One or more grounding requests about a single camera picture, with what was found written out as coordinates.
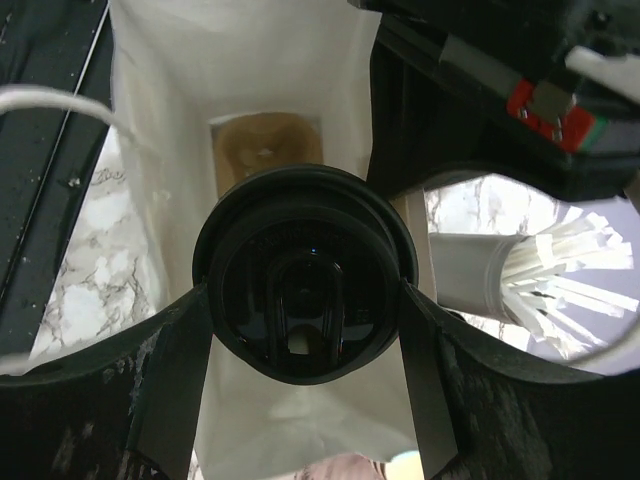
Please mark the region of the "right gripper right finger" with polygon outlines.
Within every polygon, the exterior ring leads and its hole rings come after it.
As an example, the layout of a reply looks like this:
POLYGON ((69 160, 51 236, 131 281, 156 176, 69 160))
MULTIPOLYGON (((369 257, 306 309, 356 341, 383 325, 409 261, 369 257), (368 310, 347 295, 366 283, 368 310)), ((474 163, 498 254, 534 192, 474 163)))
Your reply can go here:
POLYGON ((514 348, 399 296, 399 339, 428 479, 635 479, 639 374, 602 376, 514 348))

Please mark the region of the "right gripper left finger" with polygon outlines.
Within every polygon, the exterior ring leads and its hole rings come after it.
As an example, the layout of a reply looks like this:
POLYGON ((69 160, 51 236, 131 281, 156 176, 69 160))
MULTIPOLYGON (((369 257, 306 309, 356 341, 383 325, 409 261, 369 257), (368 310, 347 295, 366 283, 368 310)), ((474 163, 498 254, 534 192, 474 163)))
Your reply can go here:
POLYGON ((186 478, 212 336, 200 285, 98 343, 2 376, 2 478, 186 478))

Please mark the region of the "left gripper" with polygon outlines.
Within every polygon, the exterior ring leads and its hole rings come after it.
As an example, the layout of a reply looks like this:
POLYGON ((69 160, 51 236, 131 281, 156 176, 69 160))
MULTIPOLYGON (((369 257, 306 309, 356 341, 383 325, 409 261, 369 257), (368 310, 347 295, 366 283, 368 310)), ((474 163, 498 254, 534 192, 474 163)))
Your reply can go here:
POLYGON ((635 1, 362 1, 367 181, 394 198, 500 174, 559 200, 620 196, 639 175, 639 103, 568 69, 574 47, 639 56, 635 1))

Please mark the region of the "brown cardboard cup carrier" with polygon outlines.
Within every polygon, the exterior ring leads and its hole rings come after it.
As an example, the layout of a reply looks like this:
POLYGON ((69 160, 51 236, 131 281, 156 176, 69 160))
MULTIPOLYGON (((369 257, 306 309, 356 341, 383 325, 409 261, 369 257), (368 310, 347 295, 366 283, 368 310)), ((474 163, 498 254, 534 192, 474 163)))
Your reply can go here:
POLYGON ((217 193, 264 170, 321 164, 322 141, 307 119, 284 112, 243 115, 212 128, 217 193))

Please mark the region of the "black coffee cup lid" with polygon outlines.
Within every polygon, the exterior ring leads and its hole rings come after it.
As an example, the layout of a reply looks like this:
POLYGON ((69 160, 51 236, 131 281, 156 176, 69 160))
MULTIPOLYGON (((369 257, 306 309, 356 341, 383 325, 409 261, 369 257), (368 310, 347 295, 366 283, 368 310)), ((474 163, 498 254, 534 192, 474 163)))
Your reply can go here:
POLYGON ((403 283, 419 267, 390 203, 337 168, 300 164, 227 191, 196 243, 213 331, 262 375, 291 385, 339 379, 398 335, 403 283))

